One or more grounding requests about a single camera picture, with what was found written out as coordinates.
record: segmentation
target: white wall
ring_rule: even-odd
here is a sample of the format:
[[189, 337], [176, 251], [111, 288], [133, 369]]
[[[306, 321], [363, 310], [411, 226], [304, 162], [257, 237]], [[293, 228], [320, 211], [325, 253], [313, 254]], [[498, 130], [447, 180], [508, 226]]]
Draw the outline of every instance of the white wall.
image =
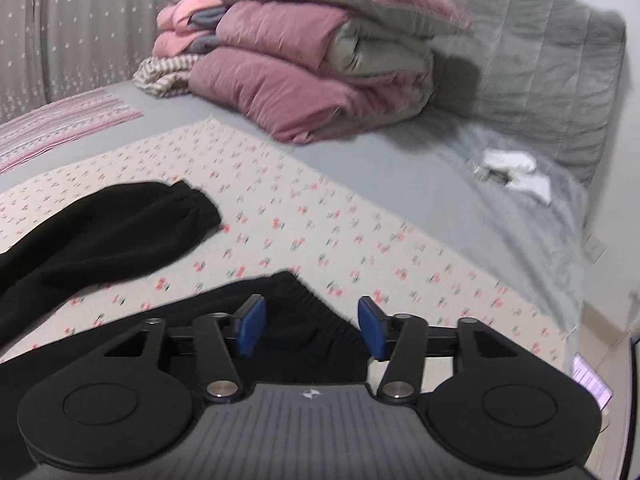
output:
[[620, 330], [640, 286], [640, 0], [583, 0], [614, 9], [627, 23], [627, 48], [606, 154], [590, 187], [588, 232], [606, 250], [586, 269], [586, 300]]

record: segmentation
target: wall outlet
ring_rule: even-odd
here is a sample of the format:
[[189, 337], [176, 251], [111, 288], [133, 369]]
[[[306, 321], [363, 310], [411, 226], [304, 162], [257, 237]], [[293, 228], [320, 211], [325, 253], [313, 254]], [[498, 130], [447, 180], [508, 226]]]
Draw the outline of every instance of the wall outlet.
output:
[[605, 248], [600, 240], [593, 235], [589, 235], [584, 241], [584, 256], [594, 264], [598, 261], [598, 258], [602, 256]]

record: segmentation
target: pink and gray comforter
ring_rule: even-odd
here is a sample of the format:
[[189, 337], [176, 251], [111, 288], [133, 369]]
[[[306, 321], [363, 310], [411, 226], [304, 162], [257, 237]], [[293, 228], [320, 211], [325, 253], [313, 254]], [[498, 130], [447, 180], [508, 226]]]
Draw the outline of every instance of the pink and gray comforter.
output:
[[239, 109], [284, 142], [405, 120], [433, 92], [424, 40], [338, 7], [243, 0], [216, 35], [226, 47], [194, 65], [190, 90]]

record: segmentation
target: gray curtain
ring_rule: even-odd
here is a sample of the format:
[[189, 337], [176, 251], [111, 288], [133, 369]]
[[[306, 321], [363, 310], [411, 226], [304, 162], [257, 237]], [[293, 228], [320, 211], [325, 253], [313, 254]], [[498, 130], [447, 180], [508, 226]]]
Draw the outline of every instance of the gray curtain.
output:
[[0, 91], [0, 122], [129, 79], [151, 53], [162, 5], [162, 0], [0, 0], [0, 80], [6, 89]]

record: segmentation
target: pink patterned towel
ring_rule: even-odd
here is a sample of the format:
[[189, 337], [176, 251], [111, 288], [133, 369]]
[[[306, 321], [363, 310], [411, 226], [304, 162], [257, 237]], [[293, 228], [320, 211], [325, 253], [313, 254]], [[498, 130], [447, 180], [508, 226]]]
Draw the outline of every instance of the pink patterned towel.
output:
[[0, 174], [70, 140], [142, 116], [103, 89], [91, 90], [0, 124]]

